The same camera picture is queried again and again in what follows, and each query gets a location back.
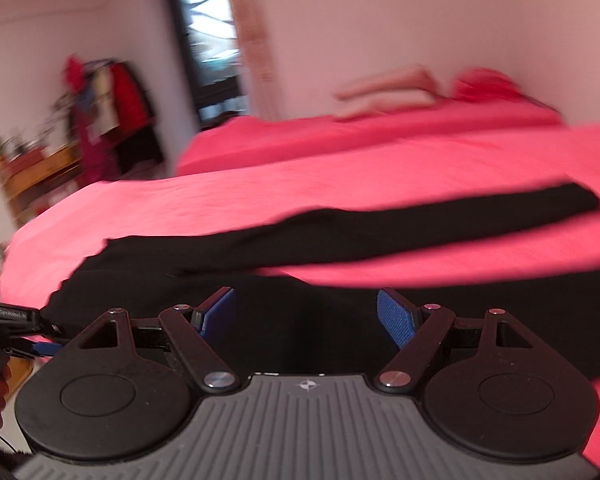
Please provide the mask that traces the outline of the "wooden shelf unit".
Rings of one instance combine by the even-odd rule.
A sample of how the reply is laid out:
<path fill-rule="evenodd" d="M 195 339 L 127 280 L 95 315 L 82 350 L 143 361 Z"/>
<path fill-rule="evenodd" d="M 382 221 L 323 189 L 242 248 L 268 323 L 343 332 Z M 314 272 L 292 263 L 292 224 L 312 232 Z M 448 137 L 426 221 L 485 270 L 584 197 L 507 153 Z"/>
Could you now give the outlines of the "wooden shelf unit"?
<path fill-rule="evenodd" d="M 76 143 L 50 154 L 34 148 L 10 162 L 0 156 L 0 188 L 16 229 L 83 187 L 82 157 Z"/>

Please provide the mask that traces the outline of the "folded red blanket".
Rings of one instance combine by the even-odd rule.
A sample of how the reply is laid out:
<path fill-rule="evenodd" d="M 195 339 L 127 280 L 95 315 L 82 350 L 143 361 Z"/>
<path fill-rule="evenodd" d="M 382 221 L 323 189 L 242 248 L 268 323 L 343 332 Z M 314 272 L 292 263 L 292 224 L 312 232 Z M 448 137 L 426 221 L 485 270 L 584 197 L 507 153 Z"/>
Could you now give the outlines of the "folded red blanket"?
<path fill-rule="evenodd" d="M 554 106 L 528 96 L 516 81 L 499 70 L 492 70 L 492 68 L 474 67 L 463 70 L 454 78 L 450 96 L 454 100 L 471 103 L 529 102 L 555 110 Z"/>

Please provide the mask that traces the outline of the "pink patterned curtain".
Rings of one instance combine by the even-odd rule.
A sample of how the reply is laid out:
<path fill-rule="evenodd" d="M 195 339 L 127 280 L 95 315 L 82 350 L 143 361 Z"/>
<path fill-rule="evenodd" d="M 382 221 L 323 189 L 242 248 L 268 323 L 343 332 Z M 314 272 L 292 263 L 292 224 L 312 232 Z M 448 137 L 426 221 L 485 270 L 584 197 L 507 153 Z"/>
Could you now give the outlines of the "pink patterned curtain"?
<path fill-rule="evenodd" d="M 260 0 L 230 0 L 240 50 L 240 80 L 251 114 L 268 122 L 284 118 L 282 90 L 277 77 L 268 25 Z"/>

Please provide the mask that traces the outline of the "black pants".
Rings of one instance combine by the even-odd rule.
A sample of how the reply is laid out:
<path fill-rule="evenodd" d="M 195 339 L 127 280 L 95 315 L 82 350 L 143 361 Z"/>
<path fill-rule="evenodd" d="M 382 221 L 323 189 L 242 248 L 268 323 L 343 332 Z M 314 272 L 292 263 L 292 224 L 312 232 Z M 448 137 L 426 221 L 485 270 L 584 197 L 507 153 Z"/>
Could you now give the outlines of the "black pants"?
<path fill-rule="evenodd" d="M 506 250 L 554 226 L 589 226 L 600 199 L 574 182 L 375 211 L 320 208 L 276 223 L 199 236 L 108 240 L 50 295 L 43 316 L 76 336 L 122 308 L 153 318 L 212 292 L 236 292 L 216 352 L 247 376 L 375 374 L 393 344 L 374 311 L 379 289 L 459 316 L 502 308 L 586 377 L 600 377 L 600 264 L 520 271 Z"/>

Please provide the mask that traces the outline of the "upper pink pillow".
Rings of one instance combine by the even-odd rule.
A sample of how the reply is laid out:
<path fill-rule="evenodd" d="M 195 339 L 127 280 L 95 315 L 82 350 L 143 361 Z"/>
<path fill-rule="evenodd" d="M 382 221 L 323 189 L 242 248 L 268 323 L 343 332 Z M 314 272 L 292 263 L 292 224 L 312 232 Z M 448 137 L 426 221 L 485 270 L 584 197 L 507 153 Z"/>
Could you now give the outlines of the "upper pink pillow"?
<path fill-rule="evenodd" d="M 334 91 L 334 97 L 345 101 L 366 94 L 393 90 L 424 90 L 438 94 L 439 84 L 426 66 L 413 64 L 347 82 Z"/>

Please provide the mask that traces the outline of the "near bed pink blanket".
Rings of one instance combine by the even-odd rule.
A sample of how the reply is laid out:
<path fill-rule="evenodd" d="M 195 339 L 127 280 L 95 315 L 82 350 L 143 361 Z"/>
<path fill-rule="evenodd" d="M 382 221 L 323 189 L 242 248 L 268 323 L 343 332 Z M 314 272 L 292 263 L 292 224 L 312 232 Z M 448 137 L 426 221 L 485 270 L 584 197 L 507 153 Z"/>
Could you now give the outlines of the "near bed pink blanket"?
<path fill-rule="evenodd" d="M 43 311 L 50 295 L 108 240 L 199 236 L 276 223 L 320 208 L 375 211 L 574 182 L 600 199 L 600 126 L 413 136 L 388 144 L 242 169 L 94 183 L 15 232 L 0 278 L 6 304 Z M 600 216 L 554 226 L 506 250 L 514 271 L 600 264 Z M 600 377 L 592 379 L 600 395 Z M 600 466 L 600 418 L 585 449 Z"/>

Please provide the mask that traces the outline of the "dark framed window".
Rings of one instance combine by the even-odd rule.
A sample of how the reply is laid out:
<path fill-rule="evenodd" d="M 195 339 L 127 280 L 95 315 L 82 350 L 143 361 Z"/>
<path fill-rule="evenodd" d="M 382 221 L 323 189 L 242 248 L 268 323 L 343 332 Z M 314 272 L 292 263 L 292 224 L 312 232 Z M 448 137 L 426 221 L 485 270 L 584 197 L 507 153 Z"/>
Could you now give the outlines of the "dark framed window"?
<path fill-rule="evenodd" d="M 230 0 L 168 0 L 168 5 L 199 128 L 242 114 L 247 104 Z"/>

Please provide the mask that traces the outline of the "lower pink pillow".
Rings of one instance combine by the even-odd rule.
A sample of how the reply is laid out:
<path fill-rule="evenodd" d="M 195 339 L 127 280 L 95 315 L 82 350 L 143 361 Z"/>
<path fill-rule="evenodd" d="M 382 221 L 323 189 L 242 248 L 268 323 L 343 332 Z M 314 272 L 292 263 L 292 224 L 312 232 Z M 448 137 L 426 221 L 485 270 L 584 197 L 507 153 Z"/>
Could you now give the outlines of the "lower pink pillow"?
<path fill-rule="evenodd" d="M 419 110 L 435 106 L 437 100 L 435 94 L 419 89 L 374 92 L 341 102 L 332 117 L 343 122 L 404 110 Z"/>

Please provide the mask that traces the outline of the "pink pillow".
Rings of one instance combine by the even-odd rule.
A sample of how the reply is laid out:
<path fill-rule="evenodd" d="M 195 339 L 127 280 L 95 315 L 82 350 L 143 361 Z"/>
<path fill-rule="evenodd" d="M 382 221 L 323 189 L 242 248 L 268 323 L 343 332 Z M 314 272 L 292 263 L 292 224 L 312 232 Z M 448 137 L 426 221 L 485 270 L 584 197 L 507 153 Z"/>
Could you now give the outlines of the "pink pillow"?
<path fill-rule="evenodd" d="M 345 101 L 366 94 L 393 90 L 424 90 L 438 94 L 439 84 L 426 66 L 413 64 L 347 82 L 334 91 L 334 97 Z"/>
<path fill-rule="evenodd" d="M 435 106 L 437 100 L 435 94 L 419 89 L 374 92 L 341 102 L 332 117 L 343 122 L 404 110 L 419 110 Z"/>

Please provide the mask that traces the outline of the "far bed red blanket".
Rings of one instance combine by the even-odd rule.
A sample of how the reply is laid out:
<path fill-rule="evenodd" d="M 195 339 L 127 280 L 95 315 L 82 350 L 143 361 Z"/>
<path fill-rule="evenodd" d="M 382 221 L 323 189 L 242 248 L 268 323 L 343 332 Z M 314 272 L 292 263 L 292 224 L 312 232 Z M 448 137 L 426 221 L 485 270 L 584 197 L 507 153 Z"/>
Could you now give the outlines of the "far bed red blanket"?
<path fill-rule="evenodd" d="M 562 115 L 529 100 L 444 100 L 430 108 L 338 122 L 318 116 L 265 122 L 237 116 L 194 136 L 175 165 L 178 177 L 369 148 L 422 134 L 554 127 Z"/>

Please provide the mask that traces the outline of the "hanging clothes on rack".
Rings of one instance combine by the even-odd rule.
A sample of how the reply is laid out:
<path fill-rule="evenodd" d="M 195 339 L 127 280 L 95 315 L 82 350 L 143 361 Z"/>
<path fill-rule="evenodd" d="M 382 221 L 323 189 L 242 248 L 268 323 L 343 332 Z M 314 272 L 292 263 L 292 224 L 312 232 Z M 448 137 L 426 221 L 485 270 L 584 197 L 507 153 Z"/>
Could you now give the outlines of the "hanging clothes on rack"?
<path fill-rule="evenodd" d="M 85 185 L 152 176 L 164 167 L 157 113 L 130 63 L 115 58 L 84 62 L 73 54 L 62 76 Z"/>

